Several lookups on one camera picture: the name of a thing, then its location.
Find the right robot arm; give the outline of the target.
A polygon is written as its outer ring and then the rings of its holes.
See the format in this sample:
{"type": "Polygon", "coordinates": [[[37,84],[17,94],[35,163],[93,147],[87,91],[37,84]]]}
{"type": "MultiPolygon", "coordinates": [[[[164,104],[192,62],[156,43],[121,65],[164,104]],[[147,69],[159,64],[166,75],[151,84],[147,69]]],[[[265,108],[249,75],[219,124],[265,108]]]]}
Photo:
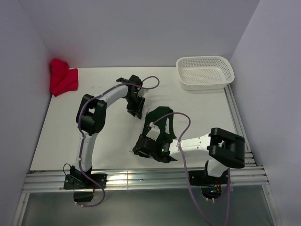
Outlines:
{"type": "Polygon", "coordinates": [[[212,128],[200,137],[178,141],[160,137],[163,133],[156,125],[147,127],[133,147],[135,155],[153,158],[162,163],[182,160],[183,157],[211,157],[205,163],[204,180],[215,183],[228,169],[245,167],[245,139],[237,134],[212,128]]]}

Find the dark green t-shirt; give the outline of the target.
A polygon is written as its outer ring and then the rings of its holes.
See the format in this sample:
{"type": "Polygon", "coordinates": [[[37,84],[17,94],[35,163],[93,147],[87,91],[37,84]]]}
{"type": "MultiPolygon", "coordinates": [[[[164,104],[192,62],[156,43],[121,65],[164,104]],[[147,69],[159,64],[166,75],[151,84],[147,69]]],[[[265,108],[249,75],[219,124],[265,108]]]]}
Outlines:
{"type": "Polygon", "coordinates": [[[150,131],[149,125],[153,122],[160,129],[160,134],[156,140],[157,142],[160,143],[163,141],[176,139],[176,135],[174,134],[173,128],[173,115],[167,116],[164,119],[155,122],[156,120],[158,120],[164,115],[167,115],[168,113],[173,113],[173,110],[168,106],[159,106],[155,110],[147,113],[142,134],[144,136],[148,134],[148,132],[150,131]]]}

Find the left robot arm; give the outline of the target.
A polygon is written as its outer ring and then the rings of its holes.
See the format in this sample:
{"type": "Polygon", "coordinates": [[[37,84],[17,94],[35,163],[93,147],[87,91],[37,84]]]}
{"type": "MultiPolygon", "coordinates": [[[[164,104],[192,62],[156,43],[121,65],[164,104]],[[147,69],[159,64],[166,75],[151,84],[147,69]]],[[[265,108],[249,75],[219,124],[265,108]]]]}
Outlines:
{"type": "Polygon", "coordinates": [[[128,80],[119,78],[116,84],[98,96],[83,96],[77,113],[76,122],[81,133],[79,153],[70,169],[75,183],[86,188],[90,186],[92,177],[92,154],[98,133],[104,128],[107,108],[120,98],[127,101],[127,112],[138,119],[142,118],[145,98],[139,91],[143,89],[143,81],[136,75],[128,80]]]}

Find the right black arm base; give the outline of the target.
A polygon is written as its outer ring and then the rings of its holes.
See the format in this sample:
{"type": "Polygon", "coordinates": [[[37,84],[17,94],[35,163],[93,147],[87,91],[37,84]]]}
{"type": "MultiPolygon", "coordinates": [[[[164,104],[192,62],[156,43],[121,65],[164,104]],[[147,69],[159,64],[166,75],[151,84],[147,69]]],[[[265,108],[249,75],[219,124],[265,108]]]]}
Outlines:
{"type": "Polygon", "coordinates": [[[228,186],[230,184],[229,172],[230,170],[227,169],[220,177],[213,177],[209,176],[206,170],[189,170],[185,176],[190,196],[195,198],[191,187],[197,186],[201,188],[201,194],[204,199],[221,198],[224,195],[222,185],[228,186]]]}

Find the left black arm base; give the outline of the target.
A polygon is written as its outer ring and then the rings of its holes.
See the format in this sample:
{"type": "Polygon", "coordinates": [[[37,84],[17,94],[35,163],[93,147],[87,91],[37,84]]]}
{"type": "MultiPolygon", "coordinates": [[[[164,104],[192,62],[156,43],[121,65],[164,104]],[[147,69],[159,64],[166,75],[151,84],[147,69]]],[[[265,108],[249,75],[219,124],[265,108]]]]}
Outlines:
{"type": "Polygon", "coordinates": [[[92,168],[82,174],[80,170],[68,163],[63,165],[63,173],[65,175],[63,190],[73,190],[73,200],[76,205],[94,207],[104,201],[107,174],[92,174],[92,168]],[[99,202],[89,204],[94,198],[96,189],[101,189],[103,196],[99,202]]]}

